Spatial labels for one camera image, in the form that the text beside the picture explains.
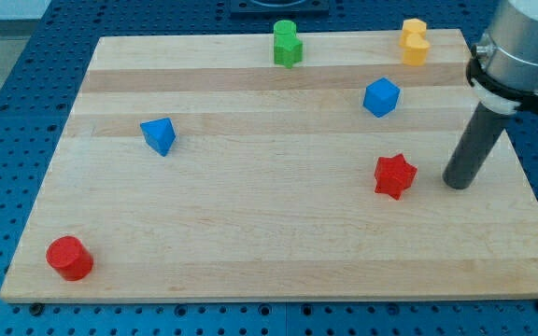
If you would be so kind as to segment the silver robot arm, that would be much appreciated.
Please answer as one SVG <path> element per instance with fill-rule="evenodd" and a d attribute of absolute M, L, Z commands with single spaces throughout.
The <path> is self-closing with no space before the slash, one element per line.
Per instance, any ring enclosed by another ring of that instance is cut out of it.
<path fill-rule="evenodd" d="M 466 76 L 484 107 L 538 115 L 538 0 L 500 1 L 471 54 Z"/>

